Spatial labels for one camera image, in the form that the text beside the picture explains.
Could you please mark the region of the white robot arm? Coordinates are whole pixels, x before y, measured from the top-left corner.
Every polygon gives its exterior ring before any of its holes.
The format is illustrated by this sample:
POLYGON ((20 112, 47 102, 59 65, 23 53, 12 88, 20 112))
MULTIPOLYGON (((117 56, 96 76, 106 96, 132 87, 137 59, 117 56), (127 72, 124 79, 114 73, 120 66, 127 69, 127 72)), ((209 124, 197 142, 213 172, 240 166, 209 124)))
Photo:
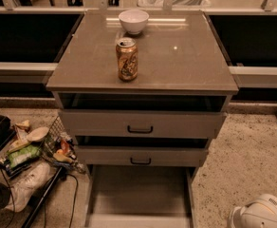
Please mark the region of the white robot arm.
POLYGON ((263 194, 242 207, 234 207, 228 228, 277 228, 277 198, 263 194))

